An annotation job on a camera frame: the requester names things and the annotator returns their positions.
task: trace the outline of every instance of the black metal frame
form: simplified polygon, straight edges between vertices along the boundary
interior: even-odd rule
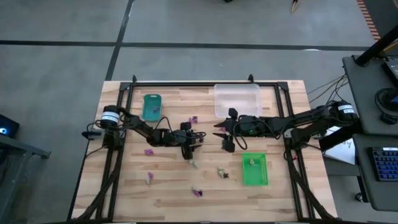
[[[282,90],[285,95],[288,114],[289,114],[289,116],[294,115],[293,106],[292,106],[292,102],[290,99],[289,87],[288,87],[287,82],[254,82],[252,75],[249,76],[248,81],[246,81],[246,82],[234,82],[234,81],[232,81],[232,82],[228,82],[228,81],[225,81],[225,82],[217,82],[217,81],[214,81],[214,82],[137,82],[135,76],[133,76],[132,82],[122,82],[120,84],[117,106],[121,106],[124,92],[127,90],[128,94],[127,94],[126,109],[129,111],[129,109],[131,107],[131,103],[132,103],[132,94],[134,91],[134,87],[214,86],[215,84],[232,84],[232,83],[233,84],[255,83],[255,84],[258,84],[259,86],[273,87],[275,90],[277,107],[279,110],[279,116],[284,117],[282,98],[280,95],[280,91]],[[77,183],[76,189],[75,189],[75,194],[74,194],[71,206],[70,206],[70,211],[69,211],[67,222],[70,222],[70,223],[109,223],[109,222],[113,221],[114,207],[116,204],[116,196],[117,196],[117,192],[118,192],[119,173],[121,171],[120,165],[121,165],[121,161],[123,158],[123,152],[124,152],[124,141],[125,141],[125,138],[123,138],[123,147],[121,147],[118,150],[116,164],[111,173],[111,176],[112,176],[112,174],[117,174],[117,177],[114,178],[112,181],[112,191],[111,191],[111,198],[110,198],[110,202],[109,202],[109,210],[108,210],[107,217],[106,218],[102,217],[104,198],[101,198],[101,199],[99,199],[99,203],[96,207],[95,219],[81,219],[81,220],[74,219],[74,220],[72,220],[72,211],[75,206],[75,200],[76,200],[76,195],[77,195],[77,191],[78,191],[78,186],[80,184],[81,173],[83,172],[83,167],[84,167],[84,161],[83,161],[83,164],[82,164],[81,170],[80,170],[79,180],[78,180],[78,183]],[[287,159],[293,161],[292,153],[291,153],[292,147],[290,145],[289,139],[284,137],[284,144],[285,144],[285,150],[287,152]],[[113,156],[113,150],[108,149],[108,153],[106,156],[106,162],[105,162],[105,166],[104,166],[104,173],[103,173],[103,180],[101,183],[101,188],[103,188],[106,185],[108,186],[108,188],[110,186],[109,185],[109,180],[110,180],[109,173],[111,170],[112,156]],[[302,155],[301,150],[298,150],[298,149],[297,149],[297,158],[298,158],[297,159],[298,167],[300,170],[300,175],[302,177],[302,180],[306,185],[308,185],[308,179],[307,179],[307,173],[306,173],[305,166],[304,166],[303,155]],[[293,170],[295,170],[293,162],[288,162],[288,167],[289,167],[290,180],[291,180],[291,184],[292,184],[292,191],[293,191],[293,198],[294,198],[294,204],[295,204],[295,208],[296,208],[295,210],[296,210],[296,214],[297,214],[297,219],[299,222],[301,222],[301,220],[306,219],[306,218],[303,217],[302,205],[301,205],[301,201],[300,201],[300,195],[299,195],[299,189],[297,187],[297,182],[292,177],[292,175],[293,175],[292,172],[293,172]],[[104,197],[104,195],[107,191],[108,191],[108,189],[105,189],[105,191],[104,190],[103,190],[103,192],[100,191],[100,193],[102,193],[103,197]],[[307,204],[307,210],[308,210],[308,217],[310,219],[315,219],[315,212],[314,212],[313,206],[311,205],[310,200],[306,195],[305,195],[305,198],[306,198],[306,204]]]

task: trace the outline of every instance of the green tray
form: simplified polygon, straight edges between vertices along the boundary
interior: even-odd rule
[[[243,153],[243,184],[268,185],[267,160],[264,153]]]
[[[146,121],[159,121],[162,116],[162,97],[159,94],[146,94],[142,107],[142,118]]]

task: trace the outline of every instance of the white paper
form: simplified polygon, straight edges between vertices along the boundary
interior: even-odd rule
[[[331,127],[328,129],[326,135],[339,130],[339,127]],[[353,139],[349,139],[337,146],[327,150],[325,156],[336,159],[338,161],[347,162],[349,164],[355,165],[355,146]]]

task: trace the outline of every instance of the blue-lit keyboard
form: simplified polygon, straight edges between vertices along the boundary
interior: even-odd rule
[[[398,181],[398,148],[372,147],[378,181]]]

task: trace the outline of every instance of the gray floor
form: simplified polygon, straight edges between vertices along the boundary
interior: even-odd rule
[[[0,0],[0,40],[116,41],[127,0]],[[135,0],[125,42],[366,46],[373,40],[355,0]],[[68,215],[113,47],[0,45],[0,113],[21,123],[19,139],[52,151],[34,159],[14,205],[15,220]],[[123,47],[113,80],[305,80],[312,90],[343,75],[350,51]],[[310,99],[320,92],[313,93]],[[329,91],[311,103],[326,102]],[[340,95],[352,102],[349,86]],[[354,177],[330,177],[344,220],[398,220],[357,203]]]

